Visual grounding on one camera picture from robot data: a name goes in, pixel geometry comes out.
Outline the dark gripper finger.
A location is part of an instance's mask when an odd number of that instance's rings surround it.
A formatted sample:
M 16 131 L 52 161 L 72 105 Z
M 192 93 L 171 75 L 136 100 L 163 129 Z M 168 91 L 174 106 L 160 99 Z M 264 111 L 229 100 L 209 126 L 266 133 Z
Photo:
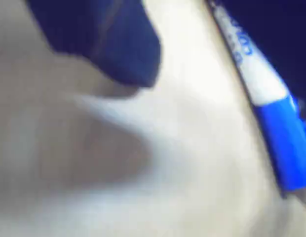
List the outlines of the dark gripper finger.
M 306 0 L 224 0 L 222 4 L 290 91 L 306 100 Z
M 53 50 L 81 56 L 118 83 L 151 88 L 161 44 L 140 0 L 29 0 Z

